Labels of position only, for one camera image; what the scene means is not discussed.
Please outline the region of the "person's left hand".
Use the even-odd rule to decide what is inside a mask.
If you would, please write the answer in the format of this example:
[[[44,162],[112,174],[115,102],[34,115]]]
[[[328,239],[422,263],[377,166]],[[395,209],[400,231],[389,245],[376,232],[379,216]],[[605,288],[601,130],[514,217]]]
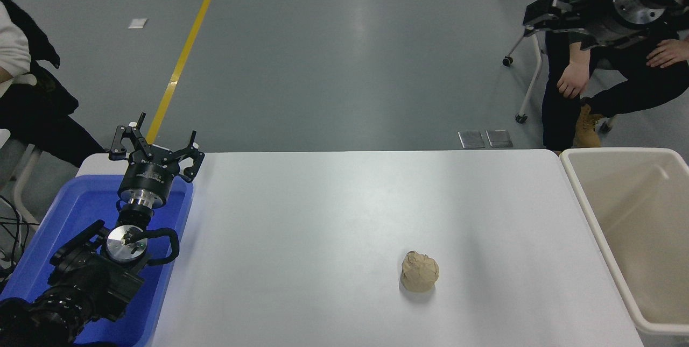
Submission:
[[[688,38],[662,40],[646,56],[646,65],[651,68],[669,68],[688,61]]]

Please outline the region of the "person's right hand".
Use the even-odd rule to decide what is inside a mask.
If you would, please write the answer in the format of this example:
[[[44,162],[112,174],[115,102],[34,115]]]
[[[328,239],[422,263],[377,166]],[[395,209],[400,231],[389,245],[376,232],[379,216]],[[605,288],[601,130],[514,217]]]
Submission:
[[[587,89],[590,80],[590,56],[570,59],[559,78],[558,93],[567,99],[574,99]]]

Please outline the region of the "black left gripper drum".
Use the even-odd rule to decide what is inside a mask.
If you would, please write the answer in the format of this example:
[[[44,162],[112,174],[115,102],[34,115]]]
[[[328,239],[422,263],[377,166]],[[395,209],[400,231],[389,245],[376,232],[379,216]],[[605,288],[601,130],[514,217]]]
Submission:
[[[142,153],[128,155],[129,163],[118,188],[121,200],[132,197],[137,190],[152,193],[158,200],[167,200],[175,176],[179,174],[179,158],[165,155],[162,158],[148,158]]]

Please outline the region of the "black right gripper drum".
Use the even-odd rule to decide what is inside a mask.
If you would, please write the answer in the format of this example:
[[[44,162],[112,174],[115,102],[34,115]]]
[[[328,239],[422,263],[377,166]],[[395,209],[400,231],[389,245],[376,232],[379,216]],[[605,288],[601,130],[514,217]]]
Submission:
[[[582,0],[575,4],[584,21],[584,34],[600,46],[627,48],[645,40],[655,24],[655,10],[642,0]]]

